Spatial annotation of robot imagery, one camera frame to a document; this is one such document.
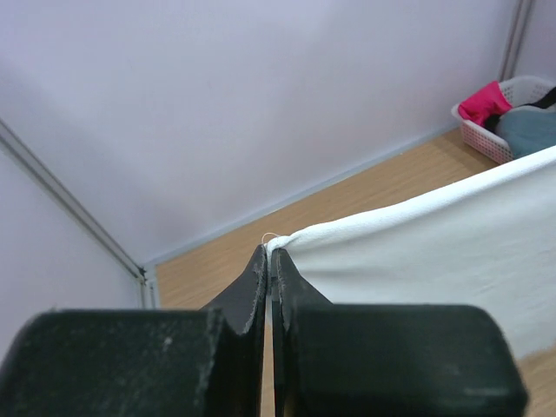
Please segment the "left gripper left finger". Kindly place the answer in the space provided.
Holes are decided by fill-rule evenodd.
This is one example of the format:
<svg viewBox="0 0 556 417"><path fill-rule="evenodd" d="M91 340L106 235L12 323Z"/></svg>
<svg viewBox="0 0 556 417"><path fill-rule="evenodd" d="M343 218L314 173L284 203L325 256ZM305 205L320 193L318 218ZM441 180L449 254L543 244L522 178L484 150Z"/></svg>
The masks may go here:
<svg viewBox="0 0 556 417"><path fill-rule="evenodd" d="M64 310L18 332L4 416L257 416L266 252L198 310Z"/></svg>

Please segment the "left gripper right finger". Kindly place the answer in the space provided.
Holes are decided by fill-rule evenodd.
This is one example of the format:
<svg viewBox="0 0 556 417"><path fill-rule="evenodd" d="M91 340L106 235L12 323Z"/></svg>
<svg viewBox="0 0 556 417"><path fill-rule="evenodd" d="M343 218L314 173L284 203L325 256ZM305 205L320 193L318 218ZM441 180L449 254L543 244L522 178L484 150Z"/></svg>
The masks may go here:
<svg viewBox="0 0 556 417"><path fill-rule="evenodd" d="M522 416L528 392L494 319L470 305L335 304L270 258L279 416Z"/></svg>

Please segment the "white t shirt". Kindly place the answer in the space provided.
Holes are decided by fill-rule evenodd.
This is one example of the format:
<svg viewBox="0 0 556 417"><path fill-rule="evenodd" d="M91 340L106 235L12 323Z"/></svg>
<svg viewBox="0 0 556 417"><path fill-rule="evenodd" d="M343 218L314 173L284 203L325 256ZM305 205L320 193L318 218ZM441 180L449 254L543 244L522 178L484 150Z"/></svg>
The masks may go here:
<svg viewBox="0 0 556 417"><path fill-rule="evenodd" d="M342 304L485 309L524 357L555 342L555 151L270 240Z"/></svg>

